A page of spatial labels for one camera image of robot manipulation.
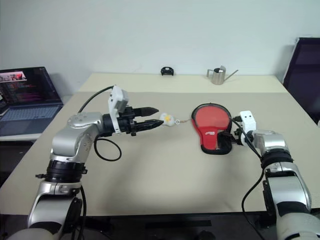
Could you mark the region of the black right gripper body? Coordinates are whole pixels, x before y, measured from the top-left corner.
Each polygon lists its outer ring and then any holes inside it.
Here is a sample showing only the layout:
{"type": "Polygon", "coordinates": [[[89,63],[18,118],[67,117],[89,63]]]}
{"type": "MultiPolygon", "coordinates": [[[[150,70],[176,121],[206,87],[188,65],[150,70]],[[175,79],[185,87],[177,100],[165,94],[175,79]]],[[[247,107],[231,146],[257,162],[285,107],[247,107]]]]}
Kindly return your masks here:
{"type": "Polygon", "coordinates": [[[233,121],[232,124],[236,126],[236,129],[232,133],[231,143],[243,146],[242,137],[245,137],[243,126],[237,121],[233,121]]]}

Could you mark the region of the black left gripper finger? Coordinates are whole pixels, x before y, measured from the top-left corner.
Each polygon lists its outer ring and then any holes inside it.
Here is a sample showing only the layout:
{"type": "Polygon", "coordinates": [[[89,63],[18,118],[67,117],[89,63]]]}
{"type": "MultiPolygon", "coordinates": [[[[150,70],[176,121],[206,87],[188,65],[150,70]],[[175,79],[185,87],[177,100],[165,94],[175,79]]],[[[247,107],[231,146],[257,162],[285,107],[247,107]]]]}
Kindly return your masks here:
{"type": "Polygon", "coordinates": [[[138,113],[139,117],[148,117],[148,116],[151,116],[155,113],[158,113],[159,110],[154,107],[141,107],[141,108],[139,108],[138,112],[139,112],[138,113]]]}
{"type": "Polygon", "coordinates": [[[159,119],[151,119],[151,120],[145,120],[143,122],[138,122],[136,123],[136,132],[152,130],[154,128],[161,126],[163,123],[164,121],[159,119]]]}

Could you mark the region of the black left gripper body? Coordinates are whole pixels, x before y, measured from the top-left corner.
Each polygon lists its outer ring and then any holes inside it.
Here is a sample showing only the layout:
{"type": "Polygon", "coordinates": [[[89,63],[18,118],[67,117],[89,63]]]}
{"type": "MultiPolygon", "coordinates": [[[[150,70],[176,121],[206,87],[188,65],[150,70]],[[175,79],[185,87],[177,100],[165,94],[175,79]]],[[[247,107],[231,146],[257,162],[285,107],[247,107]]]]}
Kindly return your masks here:
{"type": "Polygon", "coordinates": [[[135,121],[135,117],[141,117],[141,108],[125,107],[123,112],[119,113],[117,118],[118,126],[121,133],[136,136],[137,132],[142,131],[141,126],[135,121]]]}

